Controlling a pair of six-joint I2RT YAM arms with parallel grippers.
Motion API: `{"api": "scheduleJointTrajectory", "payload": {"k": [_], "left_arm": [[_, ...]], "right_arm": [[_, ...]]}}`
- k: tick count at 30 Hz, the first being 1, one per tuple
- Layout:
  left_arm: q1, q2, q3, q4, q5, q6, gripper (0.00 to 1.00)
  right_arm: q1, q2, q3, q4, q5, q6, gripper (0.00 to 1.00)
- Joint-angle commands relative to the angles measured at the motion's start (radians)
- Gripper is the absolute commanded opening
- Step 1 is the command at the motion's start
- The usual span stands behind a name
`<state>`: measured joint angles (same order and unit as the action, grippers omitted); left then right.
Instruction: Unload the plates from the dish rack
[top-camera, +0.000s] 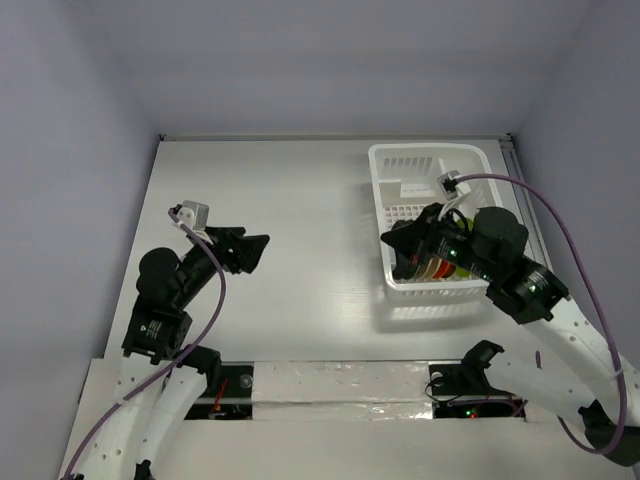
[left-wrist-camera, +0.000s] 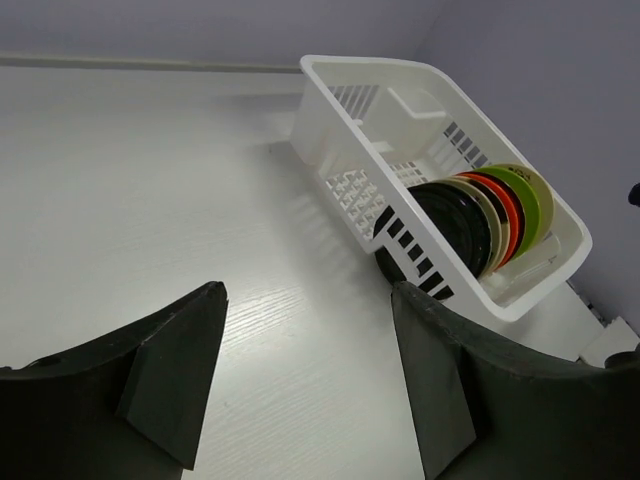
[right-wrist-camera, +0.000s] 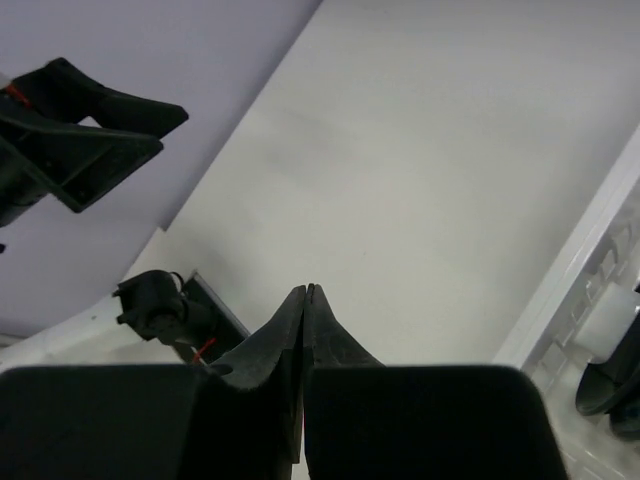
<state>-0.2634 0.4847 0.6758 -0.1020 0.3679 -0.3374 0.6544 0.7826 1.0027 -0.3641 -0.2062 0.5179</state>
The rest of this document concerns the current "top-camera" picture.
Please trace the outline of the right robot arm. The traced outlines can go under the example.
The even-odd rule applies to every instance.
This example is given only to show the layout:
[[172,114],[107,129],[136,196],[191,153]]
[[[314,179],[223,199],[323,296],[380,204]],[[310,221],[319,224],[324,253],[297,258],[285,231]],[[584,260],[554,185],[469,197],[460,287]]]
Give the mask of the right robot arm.
[[462,360],[460,379],[470,391],[488,387],[522,396],[580,431],[588,447],[623,467],[639,462],[639,372],[613,361],[593,326],[554,273],[527,257],[527,229],[500,207],[456,222],[440,203],[413,221],[400,220],[381,236],[402,273],[439,258],[487,283],[486,296],[502,313],[541,340],[575,374],[540,370],[482,340]]

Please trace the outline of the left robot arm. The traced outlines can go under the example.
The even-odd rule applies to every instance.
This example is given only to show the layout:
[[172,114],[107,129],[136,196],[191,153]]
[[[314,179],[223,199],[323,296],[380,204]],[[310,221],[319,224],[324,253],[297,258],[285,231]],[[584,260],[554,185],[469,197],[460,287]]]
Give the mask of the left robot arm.
[[185,341],[187,307],[213,277],[252,273],[270,238],[242,227],[186,234],[193,245],[184,257],[156,248],[139,263],[115,399],[77,447],[65,479],[153,478],[195,401],[224,386],[220,353]]

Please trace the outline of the black plate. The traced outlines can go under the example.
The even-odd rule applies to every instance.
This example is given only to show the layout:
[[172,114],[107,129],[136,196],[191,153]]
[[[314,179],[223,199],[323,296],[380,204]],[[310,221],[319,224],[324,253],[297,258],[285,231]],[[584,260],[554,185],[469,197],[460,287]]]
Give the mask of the black plate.
[[[407,225],[409,225],[411,222],[408,220],[398,220],[396,221],[391,230],[396,230],[402,227],[405,227]],[[395,255],[395,267],[392,271],[392,276],[394,278],[394,280],[406,280],[404,278],[404,273],[406,270],[406,264],[408,259],[400,252],[398,251],[395,247],[393,247],[393,251],[394,251],[394,255]]]

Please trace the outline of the beige plate with marks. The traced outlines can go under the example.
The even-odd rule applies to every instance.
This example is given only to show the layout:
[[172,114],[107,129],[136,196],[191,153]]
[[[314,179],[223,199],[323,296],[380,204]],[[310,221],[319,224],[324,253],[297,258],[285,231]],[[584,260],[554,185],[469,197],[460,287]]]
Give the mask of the beige plate with marks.
[[428,278],[430,276],[429,271],[431,269],[431,266],[434,260],[435,258],[431,257],[423,265],[420,266],[420,268],[416,271],[416,275],[415,275],[415,279],[417,281],[422,281],[424,278]]

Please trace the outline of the orange plate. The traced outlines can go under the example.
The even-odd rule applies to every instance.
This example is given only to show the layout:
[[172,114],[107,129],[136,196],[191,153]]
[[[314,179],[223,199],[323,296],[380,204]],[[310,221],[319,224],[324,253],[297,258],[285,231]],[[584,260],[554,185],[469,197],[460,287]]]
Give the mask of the orange plate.
[[442,259],[440,265],[433,275],[434,280],[447,279],[455,273],[456,267],[448,261]]

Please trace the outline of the green plate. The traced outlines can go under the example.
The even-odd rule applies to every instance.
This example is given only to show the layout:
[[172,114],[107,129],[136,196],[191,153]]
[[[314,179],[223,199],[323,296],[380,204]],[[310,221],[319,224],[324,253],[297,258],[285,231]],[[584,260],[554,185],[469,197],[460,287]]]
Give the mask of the green plate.
[[[450,213],[450,217],[465,233],[470,233],[472,231],[473,221],[463,215],[459,210],[454,209]],[[471,273],[469,271],[460,267],[456,268],[455,275],[461,279],[468,279],[471,277]]]

